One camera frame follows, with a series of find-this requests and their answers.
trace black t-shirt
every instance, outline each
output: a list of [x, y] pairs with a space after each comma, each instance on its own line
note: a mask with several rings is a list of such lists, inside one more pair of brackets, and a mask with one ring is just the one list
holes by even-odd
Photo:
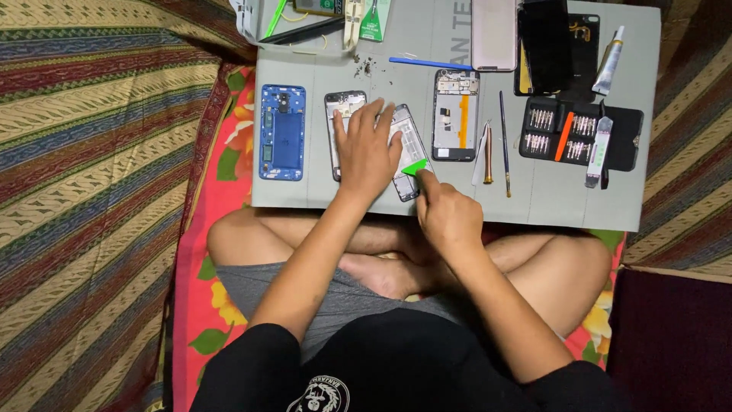
[[628, 409], [589, 362], [519, 385], [489, 355], [467, 328], [410, 309], [350, 322], [303, 365], [289, 331], [257, 325], [209, 361], [191, 411]]

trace screwdriver set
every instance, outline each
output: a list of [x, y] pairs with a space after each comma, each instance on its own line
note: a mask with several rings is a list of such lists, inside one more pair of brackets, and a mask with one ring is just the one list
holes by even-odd
[[[606, 107], [613, 120], [605, 164], [629, 172], [635, 167], [643, 112]], [[600, 106], [538, 96], [526, 101], [519, 153], [525, 158], [587, 166], [600, 120]]]

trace black tool case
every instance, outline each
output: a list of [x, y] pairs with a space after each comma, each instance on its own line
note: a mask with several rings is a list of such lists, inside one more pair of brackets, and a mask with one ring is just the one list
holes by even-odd
[[[535, 111], [549, 113], [550, 122], [547, 122], [546, 119], [544, 122], [537, 122]], [[526, 101], [523, 115], [519, 153], [525, 158], [554, 161], [561, 132], [570, 112], [575, 113], [576, 119], [587, 118], [588, 124], [594, 122], [596, 125], [600, 120], [600, 105], [598, 104], [576, 103], [543, 96], [529, 98]], [[638, 157], [638, 140], [643, 126], [643, 112], [630, 108], [606, 106], [605, 115], [613, 120], [605, 166], [620, 172], [630, 172], [635, 168], [635, 159]], [[585, 133], [581, 130], [569, 133], [559, 161], [581, 166], [589, 164], [587, 153], [594, 143], [594, 133], [597, 131], [592, 132], [591, 125], [587, 125], [583, 130]], [[537, 139], [531, 139], [531, 136], [539, 136], [544, 139], [545, 143], [540, 144], [537, 148], [535, 144], [532, 145], [532, 142]], [[584, 144], [587, 152], [583, 151], [579, 156], [570, 156], [572, 152], [569, 148], [573, 144], [576, 144], [577, 147]]]

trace glue tube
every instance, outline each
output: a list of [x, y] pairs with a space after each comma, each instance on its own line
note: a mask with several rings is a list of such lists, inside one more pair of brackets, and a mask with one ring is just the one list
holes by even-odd
[[592, 85], [592, 91], [607, 96], [610, 93], [610, 86], [613, 83], [613, 75], [618, 67], [620, 51], [623, 49], [623, 32], [625, 26], [620, 26], [613, 42], [608, 46], [605, 57], [602, 58], [600, 71], [597, 73], [597, 80]]

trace green tool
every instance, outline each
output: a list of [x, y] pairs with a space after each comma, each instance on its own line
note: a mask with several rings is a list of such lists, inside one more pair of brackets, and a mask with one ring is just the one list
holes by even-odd
[[286, 4], [287, 0], [280, 0], [280, 3], [277, 5], [277, 9], [274, 11], [272, 19], [269, 21], [267, 33], [264, 34], [265, 38], [272, 36], [272, 32], [274, 32], [275, 27], [277, 26], [277, 22], [280, 21], [280, 16], [282, 16], [282, 11], [285, 9]]
[[420, 169], [424, 169], [427, 166], [427, 159], [422, 159], [411, 166], [407, 166], [404, 169], [402, 169], [403, 174], [408, 174], [410, 176], [416, 176], [417, 171]]

